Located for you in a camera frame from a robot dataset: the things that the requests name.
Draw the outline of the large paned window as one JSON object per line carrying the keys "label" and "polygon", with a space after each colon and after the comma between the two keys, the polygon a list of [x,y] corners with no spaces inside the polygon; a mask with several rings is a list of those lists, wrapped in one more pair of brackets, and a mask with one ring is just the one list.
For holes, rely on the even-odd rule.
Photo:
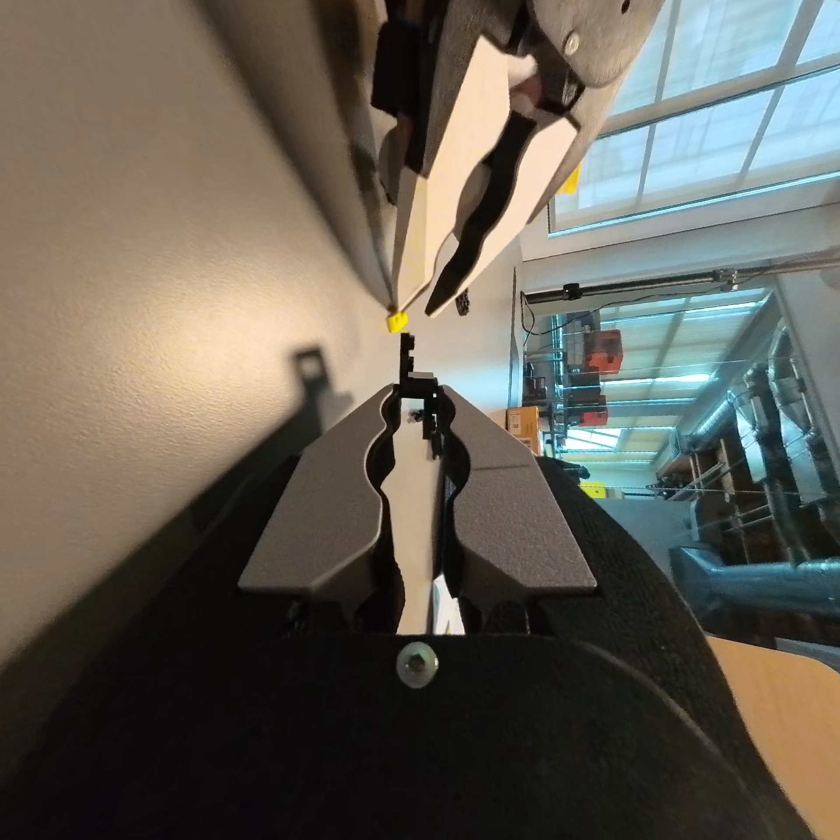
{"label": "large paned window", "polygon": [[604,328],[620,329],[624,361],[606,382],[609,418],[583,437],[583,449],[560,448],[584,461],[652,465],[685,422],[699,421],[719,392],[755,357],[740,351],[771,305],[770,289],[645,299],[594,311]]}
{"label": "large paned window", "polygon": [[838,182],[839,2],[666,2],[549,238]]}

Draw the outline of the orange storage case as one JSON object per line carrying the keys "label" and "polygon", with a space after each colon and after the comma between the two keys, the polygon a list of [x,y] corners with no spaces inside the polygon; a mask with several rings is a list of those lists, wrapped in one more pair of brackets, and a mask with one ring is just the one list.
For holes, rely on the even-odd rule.
{"label": "orange storage case", "polygon": [[603,427],[608,421],[606,397],[600,392],[572,392],[566,401],[567,427]]}
{"label": "orange storage case", "polygon": [[582,372],[617,375],[622,369],[623,358],[623,336],[619,329],[599,329],[584,334]]}

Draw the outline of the open instruction booklet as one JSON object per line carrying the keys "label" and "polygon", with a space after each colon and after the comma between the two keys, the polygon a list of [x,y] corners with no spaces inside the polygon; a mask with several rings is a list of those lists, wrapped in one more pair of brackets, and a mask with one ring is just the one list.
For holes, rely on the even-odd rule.
{"label": "open instruction booklet", "polygon": [[460,636],[466,632],[458,599],[450,594],[443,574],[435,577],[432,583],[431,628],[436,636]]}

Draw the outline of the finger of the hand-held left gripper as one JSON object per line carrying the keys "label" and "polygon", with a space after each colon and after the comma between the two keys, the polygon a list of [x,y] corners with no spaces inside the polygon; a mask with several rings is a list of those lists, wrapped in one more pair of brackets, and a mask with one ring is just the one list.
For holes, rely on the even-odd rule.
{"label": "finger of the hand-held left gripper", "polygon": [[510,56],[480,36],[455,100],[444,110],[443,137],[422,174],[402,169],[396,205],[392,282],[405,312],[432,282],[438,253],[454,231],[461,194],[496,146],[511,110],[511,82],[537,70],[533,56]]}
{"label": "finger of the hand-held left gripper", "polygon": [[511,112],[489,162],[479,168],[486,176],[483,189],[456,222],[458,244],[427,301],[429,318],[467,290],[529,224],[577,133],[575,124],[557,113]]}

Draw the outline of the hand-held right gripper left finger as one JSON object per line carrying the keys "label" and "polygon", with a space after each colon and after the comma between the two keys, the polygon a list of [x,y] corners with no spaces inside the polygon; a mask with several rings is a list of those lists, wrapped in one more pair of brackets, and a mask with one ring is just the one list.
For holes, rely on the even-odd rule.
{"label": "hand-held right gripper left finger", "polygon": [[376,392],[301,454],[238,587],[339,605],[348,621],[398,621],[403,578],[382,483],[394,469],[396,385]]}

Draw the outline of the orange lego box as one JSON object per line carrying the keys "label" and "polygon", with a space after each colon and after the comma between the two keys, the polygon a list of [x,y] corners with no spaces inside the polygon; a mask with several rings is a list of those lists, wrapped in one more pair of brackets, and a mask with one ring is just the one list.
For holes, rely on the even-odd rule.
{"label": "orange lego box", "polygon": [[538,406],[507,409],[506,429],[511,436],[526,445],[535,456],[542,456],[543,441]]}

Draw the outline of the metal shelf rack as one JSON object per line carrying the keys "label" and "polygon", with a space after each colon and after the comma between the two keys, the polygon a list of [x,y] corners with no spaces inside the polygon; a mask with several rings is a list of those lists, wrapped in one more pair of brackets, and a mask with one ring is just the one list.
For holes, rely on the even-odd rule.
{"label": "metal shelf rack", "polygon": [[615,375],[582,372],[583,337],[594,330],[609,330],[595,312],[553,314],[536,318],[527,330],[523,350],[523,406],[538,406],[544,424],[544,440],[560,448],[583,449],[583,437],[603,427],[567,427],[566,401],[572,392],[600,392],[606,398],[606,382]]}

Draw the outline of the black light stand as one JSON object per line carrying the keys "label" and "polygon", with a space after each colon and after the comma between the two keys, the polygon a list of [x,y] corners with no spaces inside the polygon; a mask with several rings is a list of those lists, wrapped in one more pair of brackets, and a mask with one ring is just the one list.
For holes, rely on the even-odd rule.
{"label": "black light stand", "polygon": [[566,283],[560,289],[527,292],[528,304],[549,304],[555,302],[573,302],[583,298],[616,295],[624,292],[659,291],[672,287],[695,286],[702,284],[722,284],[734,286],[747,280],[754,280],[777,274],[807,272],[810,270],[831,270],[839,267],[838,254],[803,259],[775,262],[766,266],[747,266],[740,268],[704,269],[670,276],[645,277],[633,280],[616,280],[582,286],[579,283]]}

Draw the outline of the black lego assembly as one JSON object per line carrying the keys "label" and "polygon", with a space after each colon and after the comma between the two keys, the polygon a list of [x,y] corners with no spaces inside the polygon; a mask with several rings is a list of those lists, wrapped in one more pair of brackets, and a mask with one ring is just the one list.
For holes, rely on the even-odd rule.
{"label": "black lego assembly", "polygon": [[423,439],[429,443],[432,459],[435,460],[442,454],[442,438],[438,429],[438,380],[432,373],[415,371],[414,350],[414,336],[401,332],[398,391],[402,400],[422,402]]}

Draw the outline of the silver ventilation duct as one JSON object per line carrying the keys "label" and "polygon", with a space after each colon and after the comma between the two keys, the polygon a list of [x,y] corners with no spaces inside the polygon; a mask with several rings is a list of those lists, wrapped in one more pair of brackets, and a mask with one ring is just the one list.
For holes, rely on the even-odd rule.
{"label": "silver ventilation duct", "polygon": [[696,547],[673,549],[673,578],[699,616],[728,610],[838,622],[838,473],[784,320],[765,360],[728,389],[718,425],[733,458],[697,479]]}

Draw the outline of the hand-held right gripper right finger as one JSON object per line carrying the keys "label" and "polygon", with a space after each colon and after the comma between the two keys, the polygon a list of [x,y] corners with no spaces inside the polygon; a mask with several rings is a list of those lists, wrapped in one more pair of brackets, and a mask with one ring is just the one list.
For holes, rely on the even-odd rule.
{"label": "hand-held right gripper right finger", "polygon": [[535,455],[451,386],[439,397],[442,507],[436,562],[465,621],[498,607],[596,593]]}

